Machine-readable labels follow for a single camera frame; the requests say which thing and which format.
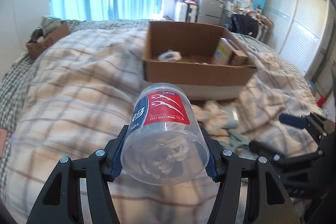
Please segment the pale green earbuds case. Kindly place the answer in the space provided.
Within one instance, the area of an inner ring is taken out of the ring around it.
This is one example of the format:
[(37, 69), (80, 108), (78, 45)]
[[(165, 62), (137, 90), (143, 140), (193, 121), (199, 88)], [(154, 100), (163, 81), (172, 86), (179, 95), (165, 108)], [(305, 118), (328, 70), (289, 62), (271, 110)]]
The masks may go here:
[(237, 128), (239, 125), (239, 114), (235, 107), (225, 107), (224, 111), (227, 113), (228, 120), (224, 128)]

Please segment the white cloth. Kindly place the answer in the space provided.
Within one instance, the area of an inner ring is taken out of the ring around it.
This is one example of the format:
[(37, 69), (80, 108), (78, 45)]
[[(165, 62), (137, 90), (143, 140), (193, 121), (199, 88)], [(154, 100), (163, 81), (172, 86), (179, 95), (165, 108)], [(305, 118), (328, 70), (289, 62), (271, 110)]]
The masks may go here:
[(196, 120), (201, 123), (209, 135), (226, 136), (224, 127), (228, 124), (229, 116), (215, 101), (206, 101), (203, 107), (191, 105)]

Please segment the clear floss pick jar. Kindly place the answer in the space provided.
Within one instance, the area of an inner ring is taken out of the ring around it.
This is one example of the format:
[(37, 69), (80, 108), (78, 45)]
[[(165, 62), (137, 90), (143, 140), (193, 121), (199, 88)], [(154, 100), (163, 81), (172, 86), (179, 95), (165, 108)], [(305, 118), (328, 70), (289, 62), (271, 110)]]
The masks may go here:
[(168, 83), (139, 95), (121, 150), (123, 170), (151, 185), (174, 185), (200, 175), (209, 162), (206, 145), (186, 94)]

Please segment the tan book-like box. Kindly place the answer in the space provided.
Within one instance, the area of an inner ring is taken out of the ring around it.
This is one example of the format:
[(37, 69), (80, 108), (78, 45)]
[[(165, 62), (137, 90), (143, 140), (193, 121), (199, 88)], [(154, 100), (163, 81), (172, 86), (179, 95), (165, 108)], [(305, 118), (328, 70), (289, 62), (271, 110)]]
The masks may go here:
[(230, 39), (220, 38), (211, 63), (240, 67), (246, 65), (248, 56)]

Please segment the large cardboard box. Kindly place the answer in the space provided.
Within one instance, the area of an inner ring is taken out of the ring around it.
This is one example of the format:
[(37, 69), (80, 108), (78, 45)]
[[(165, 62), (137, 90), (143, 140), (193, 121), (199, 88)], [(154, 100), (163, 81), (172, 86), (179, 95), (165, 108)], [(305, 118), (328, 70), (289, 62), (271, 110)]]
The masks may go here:
[[(224, 27), (172, 21), (149, 23), (142, 56), (143, 79), (148, 84), (169, 83), (181, 88), (190, 100), (232, 100), (257, 71), (251, 55), (246, 65), (213, 65), (220, 38), (243, 43)], [(178, 62), (158, 61), (169, 50), (178, 51)]]

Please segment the blue white tube box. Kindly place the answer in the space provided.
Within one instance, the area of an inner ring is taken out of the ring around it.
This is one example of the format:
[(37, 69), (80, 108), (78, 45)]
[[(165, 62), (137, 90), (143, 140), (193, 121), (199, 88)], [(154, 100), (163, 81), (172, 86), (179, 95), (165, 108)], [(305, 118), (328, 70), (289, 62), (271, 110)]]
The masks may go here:
[(158, 61), (178, 62), (182, 59), (182, 55), (178, 51), (169, 50), (158, 56)]

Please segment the grey-green hand grip tool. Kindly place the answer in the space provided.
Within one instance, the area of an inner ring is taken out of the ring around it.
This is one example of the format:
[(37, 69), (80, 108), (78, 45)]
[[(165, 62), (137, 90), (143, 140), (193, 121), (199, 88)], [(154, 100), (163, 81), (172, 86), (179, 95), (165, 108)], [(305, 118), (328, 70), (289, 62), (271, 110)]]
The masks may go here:
[(220, 140), (219, 143), (224, 149), (236, 152), (238, 149), (249, 149), (249, 140), (237, 133), (233, 128), (229, 128), (228, 142)]

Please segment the pink leather wallet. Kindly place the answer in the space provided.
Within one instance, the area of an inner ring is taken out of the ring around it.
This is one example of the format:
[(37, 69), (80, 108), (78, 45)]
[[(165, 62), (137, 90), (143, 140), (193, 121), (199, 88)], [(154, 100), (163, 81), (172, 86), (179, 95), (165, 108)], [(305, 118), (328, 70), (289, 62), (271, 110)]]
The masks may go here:
[(4, 129), (0, 129), (0, 158), (3, 157), (5, 146), (6, 146), (6, 139), (7, 139), (8, 131)]

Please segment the white louvred wardrobe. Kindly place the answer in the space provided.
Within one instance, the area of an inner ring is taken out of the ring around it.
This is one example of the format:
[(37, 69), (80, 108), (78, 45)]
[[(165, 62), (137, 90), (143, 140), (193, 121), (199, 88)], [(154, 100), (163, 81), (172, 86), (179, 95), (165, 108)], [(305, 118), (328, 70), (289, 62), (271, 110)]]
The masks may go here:
[(269, 0), (265, 16), (273, 22), (265, 43), (306, 75), (320, 48), (329, 0)]

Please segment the black jacket on chair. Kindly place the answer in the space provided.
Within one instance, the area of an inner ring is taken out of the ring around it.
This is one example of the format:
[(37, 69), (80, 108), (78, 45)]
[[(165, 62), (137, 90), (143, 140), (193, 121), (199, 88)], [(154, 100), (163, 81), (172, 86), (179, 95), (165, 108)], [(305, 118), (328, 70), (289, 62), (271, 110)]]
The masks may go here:
[(236, 34), (248, 35), (256, 38), (259, 31), (259, 23), (249, 15), (233, 14), (229, 30)]

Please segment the silver mini fridge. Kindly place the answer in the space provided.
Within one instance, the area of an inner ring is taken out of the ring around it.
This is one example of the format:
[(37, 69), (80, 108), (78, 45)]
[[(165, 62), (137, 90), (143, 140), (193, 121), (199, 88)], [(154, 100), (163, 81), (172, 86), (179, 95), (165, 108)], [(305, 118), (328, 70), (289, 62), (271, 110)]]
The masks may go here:
[(223, 9), (222, 0), (198, 0), (197, 23), (219, 25)]

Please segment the white suitcase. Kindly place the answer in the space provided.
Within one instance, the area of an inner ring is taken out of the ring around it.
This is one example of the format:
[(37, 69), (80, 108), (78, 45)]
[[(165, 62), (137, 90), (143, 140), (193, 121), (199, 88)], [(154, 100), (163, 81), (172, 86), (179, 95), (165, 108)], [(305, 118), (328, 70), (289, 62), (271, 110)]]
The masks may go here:
[(175, 22), (196, 22), (197, 4), (193, 1), (179, 1), (175, 4), (174, 21)]

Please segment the small cardboard box with items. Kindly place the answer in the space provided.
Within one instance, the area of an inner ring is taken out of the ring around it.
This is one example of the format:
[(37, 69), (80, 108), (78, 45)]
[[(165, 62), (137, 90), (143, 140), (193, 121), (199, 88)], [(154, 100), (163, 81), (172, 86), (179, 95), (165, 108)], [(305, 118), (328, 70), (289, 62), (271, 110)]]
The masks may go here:
[(66, 21), (43, 16), (41, 25), (33, 31), (30, 40), (26, 43), (29, 56), (36, 60), (45, 50), (69, 34)]

